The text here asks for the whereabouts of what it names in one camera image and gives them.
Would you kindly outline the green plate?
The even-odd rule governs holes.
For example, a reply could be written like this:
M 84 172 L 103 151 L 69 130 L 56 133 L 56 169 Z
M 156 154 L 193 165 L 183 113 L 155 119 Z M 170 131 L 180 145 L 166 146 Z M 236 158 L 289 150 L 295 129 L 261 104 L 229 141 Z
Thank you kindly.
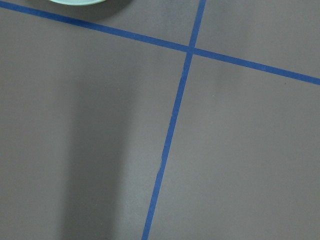
M 106 0 L 50 0 L 53 3 L 67 5 L 67 6 L 90 6 L 103 3 Z

